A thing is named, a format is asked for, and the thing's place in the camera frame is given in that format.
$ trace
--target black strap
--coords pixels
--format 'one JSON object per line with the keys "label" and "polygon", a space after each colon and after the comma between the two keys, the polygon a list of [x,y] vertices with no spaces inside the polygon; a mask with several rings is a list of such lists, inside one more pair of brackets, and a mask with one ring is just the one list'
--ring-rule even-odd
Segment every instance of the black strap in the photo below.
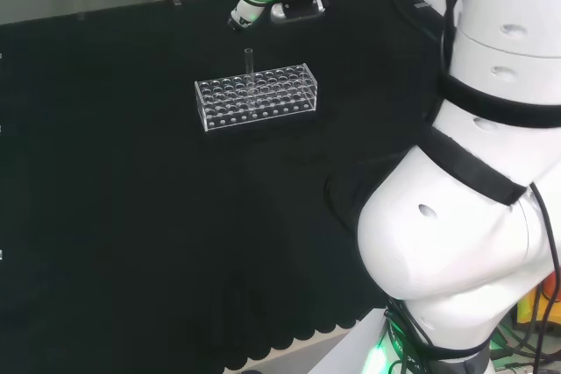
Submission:
{"label": "black strap", "polygon": [[534,129],[561,127],[561,105],[505,100],[469,87],[449,74],[441,81],[442,97],[475,116],[509,126]]}
{"label": "black strap", "polygon": [[[403,346],[403,341],[412,341],[412,338],[407,338],[402,331],[402,326],[400,326],[399,322],[396,322],[394,319],[391,319],[392,323],[390,324],[388,333],[390,340],[393,342],[395,338],[398,338],[401,341],[401,346]],[[428,345],[427,343],[414,341],[412,343],[415,353],[418,356],[426,358],[432,361],[442,361],[447,359],[459,359],[459,358],[468,358],[470,356],[474,356],[481,352],[483,349],[488,348],[489,342],[491,342],[491,337],[489,337],[486,341],[481,343],[480,345],[470,348],[470,349],[447,349],[441,348],[435,345]]]}
{"label": "black strap", "polygon": [[493,201],[510,206],[526,192],[526,187],[514,183],[432,126],[423,128],[418,145],[454,179]]}

